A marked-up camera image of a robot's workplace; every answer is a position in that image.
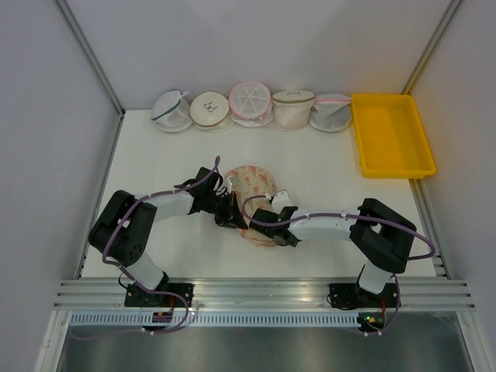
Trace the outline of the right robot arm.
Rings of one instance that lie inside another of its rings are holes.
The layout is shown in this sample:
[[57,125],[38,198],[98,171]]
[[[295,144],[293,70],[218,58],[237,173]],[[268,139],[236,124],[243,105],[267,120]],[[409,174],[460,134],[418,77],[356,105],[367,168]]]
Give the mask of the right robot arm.
[[317,212],[285,206],[280,212],[257,209],[250,228],[278,246],[297,246],[306,240],[351,242],[367,259],[354,284],[331,285],[333,308],[352,310],[392,305],[390,279],[406,270],[416,227],[374,198],[341,212]]

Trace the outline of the floral mesh laundry bag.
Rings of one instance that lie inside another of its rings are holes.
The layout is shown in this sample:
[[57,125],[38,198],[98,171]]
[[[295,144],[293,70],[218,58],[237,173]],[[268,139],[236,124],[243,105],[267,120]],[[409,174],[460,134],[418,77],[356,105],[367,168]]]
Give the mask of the floral mesh laundry bag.
[[[239,185],[234,192],[237,195],[240,211],[248,198],[256,195],[275,195],[278,191],[273,174],[262,167],[253,165],[235,167],[225,174],[225,178],[231,175],[236,175],[239,178]],[[266,248],[276,246],[271,239],[252,229],[237,229],[237,231],[247,242],[255,246]]]

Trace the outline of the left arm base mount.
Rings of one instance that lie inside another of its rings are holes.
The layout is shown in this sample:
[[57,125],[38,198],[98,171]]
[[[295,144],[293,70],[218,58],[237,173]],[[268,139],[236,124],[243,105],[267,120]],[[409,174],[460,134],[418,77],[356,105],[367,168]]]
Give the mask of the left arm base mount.
[[[194,297],[194,285],[191,283],[160,284],[154,291],[171,292],[181,296],[188,307]],[[127,308],[186,308],[183,301],[176,296],[152,294],[144,291],[137,284],[129,284],[126,290],[124,306]]]

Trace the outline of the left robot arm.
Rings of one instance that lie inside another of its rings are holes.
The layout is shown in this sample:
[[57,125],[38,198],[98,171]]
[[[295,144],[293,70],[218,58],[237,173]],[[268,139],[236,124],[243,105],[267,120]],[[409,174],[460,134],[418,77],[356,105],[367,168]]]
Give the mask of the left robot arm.
[[202,167],[196,177],[149,197],[116,191],[89,233],[88,242],[102,261],[117,267],[130,279],[126,307],[189,308],[192,284],[171,283],[146,252],[154,223],[205,212],[219,227],[246,229],[236,193],[222,186],[216,169]]

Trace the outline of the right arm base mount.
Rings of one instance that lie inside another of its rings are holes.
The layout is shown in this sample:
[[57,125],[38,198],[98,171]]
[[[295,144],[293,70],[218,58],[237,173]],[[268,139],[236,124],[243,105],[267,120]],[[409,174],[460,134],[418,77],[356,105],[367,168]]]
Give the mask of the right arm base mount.
[[345,311],[370,307],[375,303],[367,292],[353,283],[329,284],[329,294],[326,299],[332,308]]

